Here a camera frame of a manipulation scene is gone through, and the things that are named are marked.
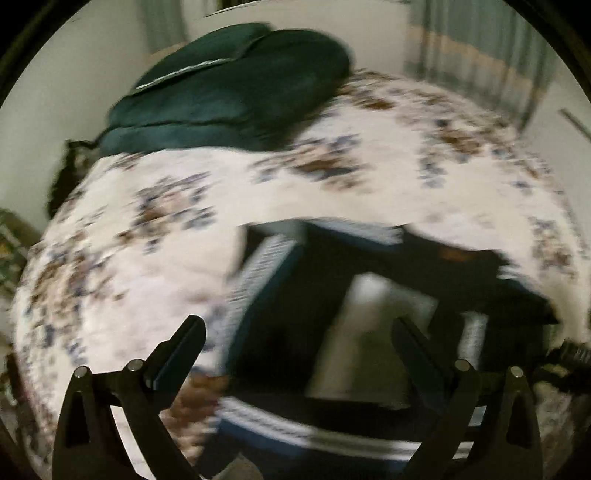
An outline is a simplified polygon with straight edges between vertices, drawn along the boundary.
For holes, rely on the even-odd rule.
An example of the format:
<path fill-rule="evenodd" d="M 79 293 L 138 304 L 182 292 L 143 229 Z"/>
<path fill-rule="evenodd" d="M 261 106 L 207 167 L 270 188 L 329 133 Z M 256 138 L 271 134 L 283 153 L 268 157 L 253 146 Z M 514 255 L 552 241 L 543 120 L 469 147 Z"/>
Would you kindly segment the white bed headboard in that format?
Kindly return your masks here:
<path fill-rule="evenodd" d="M 590 195 L 590 104 L 578 88 L 554 82 L 525 130 L 572 197 Z"/>

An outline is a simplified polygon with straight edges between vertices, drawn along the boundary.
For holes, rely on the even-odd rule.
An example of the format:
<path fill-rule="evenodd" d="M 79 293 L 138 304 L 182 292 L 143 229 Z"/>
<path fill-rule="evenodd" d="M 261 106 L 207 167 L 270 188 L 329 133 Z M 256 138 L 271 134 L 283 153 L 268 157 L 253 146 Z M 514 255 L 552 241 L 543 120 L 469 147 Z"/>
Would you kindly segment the teal curtain right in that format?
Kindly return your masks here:
<path fill-rule="evenodd" d="M 504 1 L 412 1 L 405 73 L 451 90 L 523 130 L 553 80 L 558 55 Z"/>

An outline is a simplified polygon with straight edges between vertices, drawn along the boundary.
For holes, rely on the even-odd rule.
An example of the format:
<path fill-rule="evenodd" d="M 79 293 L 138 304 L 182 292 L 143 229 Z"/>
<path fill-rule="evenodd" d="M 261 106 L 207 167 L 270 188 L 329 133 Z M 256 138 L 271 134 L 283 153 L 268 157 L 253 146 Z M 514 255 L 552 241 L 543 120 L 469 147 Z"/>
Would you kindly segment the black clothes pile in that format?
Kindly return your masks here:
<path fill-rule="evenodd" d="M 93 164 L 100 158 L 98 143 L 94 141 L 65 142 L 65 153 L 59 172 L 49 189 L 46 212 L 52 219 L 70 193 L 84 179 Z"/>

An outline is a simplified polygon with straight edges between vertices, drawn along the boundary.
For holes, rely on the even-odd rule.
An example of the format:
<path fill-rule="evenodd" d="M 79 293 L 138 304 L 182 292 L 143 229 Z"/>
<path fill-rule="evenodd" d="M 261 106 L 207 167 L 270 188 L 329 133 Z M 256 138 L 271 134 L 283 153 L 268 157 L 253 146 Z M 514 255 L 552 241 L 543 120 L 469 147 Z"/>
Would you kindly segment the black grey striped sweater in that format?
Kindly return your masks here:
<path fill-rule="evenodd" d="M 242 456 L 266 479 L 401 479 L 440 416 L 394 350 L 397 318 L 483 375 L 521 368 L 533 394 L 556 319 L 503 265 L 403 226 L 247 226 L 219 334 L 228 391 L 201 475 Z"/>

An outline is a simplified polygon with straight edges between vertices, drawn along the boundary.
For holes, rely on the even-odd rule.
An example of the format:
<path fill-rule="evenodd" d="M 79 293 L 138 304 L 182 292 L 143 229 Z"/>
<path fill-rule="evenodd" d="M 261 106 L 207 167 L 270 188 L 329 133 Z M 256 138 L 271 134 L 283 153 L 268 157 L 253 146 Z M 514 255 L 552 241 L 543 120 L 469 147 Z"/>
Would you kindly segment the floral bed cover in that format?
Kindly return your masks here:
<path fill-rule="evenodd" d="M 545 298 L 556 322 L 532 383 L 541 479 L 587 477 L 590 373 L 547 363 L 564 341 L 590 341 L 590 250 L 561 185 L 493 114 L 370 71 L 283 150 L 111 155 L 74 189 L 31 249 L 13 304 L 20 374 L 52 465 L 74 370 L 145 360 L 194 315 L 204 347 L 159 418 L 197 479 L 265 479 L 242 456 L 211 478 L 197 467 L 229 385 L 219 334 L 246 227 L 318 219 L 493 251 L 503 278 Z"/>

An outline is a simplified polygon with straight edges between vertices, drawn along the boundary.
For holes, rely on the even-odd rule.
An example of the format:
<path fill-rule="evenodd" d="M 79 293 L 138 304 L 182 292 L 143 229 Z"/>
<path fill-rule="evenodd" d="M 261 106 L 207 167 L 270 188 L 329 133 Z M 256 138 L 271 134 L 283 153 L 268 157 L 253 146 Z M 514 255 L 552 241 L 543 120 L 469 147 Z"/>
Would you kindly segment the dark green pillow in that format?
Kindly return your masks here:
<path fill-rule="evenodd" d="M 269 24 L 252 22 L 209 32 L 155 63 L 129 94 L 136 95 L 182 75 L 235 61 L 253 42 L 271 31 Z"/>

